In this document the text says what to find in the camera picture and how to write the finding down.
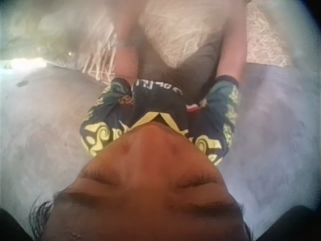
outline hand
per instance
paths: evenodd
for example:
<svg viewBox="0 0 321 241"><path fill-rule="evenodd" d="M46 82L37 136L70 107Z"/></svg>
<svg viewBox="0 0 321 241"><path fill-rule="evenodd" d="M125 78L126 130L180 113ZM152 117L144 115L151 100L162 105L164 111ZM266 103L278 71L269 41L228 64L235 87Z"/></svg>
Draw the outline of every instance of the hand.
<svg viewBox="0 0 321 241"><path fill-rule="evenodd" d="M145 9L147 0L118 0L117 11L119 14L127 14L139 17Z"/></svg>
<svg viewBox="0 0 321 241"><path fill-rule="evenodd" d="M116 5L115 28L117 38L130 41L144 11L147 0L118 0Z"/></svg>

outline closed eye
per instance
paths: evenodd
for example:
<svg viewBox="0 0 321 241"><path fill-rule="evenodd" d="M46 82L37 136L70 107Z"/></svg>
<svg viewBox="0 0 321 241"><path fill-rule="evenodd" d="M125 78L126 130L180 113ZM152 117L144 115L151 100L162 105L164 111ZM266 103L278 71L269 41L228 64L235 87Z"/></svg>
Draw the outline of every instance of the closed eye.
<svg viewBox="0 0 321 241"><path fill-rule="evenodd" d="M176 188L198 187L208 183L217 183L217 177L213 173L202 172L194 176L183 176L177 181Z"/></svg>

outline skin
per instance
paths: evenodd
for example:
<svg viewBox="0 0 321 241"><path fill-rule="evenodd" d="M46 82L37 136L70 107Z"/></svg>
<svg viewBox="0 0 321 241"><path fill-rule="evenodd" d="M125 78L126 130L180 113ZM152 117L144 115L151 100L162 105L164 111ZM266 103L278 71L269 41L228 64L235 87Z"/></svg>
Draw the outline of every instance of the skin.
<svg viewBox="0 0 321 241"><path fill-rule="evenodd" d="M44 240L227 235L247 240L241 211L218 169L185 137L150 123L108 145L58 195Z"/></svg>

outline patterned fabric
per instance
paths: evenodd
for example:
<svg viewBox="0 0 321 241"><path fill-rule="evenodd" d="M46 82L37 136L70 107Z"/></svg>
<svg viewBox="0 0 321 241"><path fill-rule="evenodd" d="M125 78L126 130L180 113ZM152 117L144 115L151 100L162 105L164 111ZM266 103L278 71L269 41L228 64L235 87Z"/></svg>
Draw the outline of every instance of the patterned fabric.
<svg viewBox="0 0 321 241"><path fill-rule="evenodd" d="M156 121L188 138L218 165L232 144L237 81L218 77L206 100L205 107L190 112L182 91L171 84L139 79L131 90L124 79L117 78L90 108L80 128L81 141L96 156L123 133Z"/></svg>

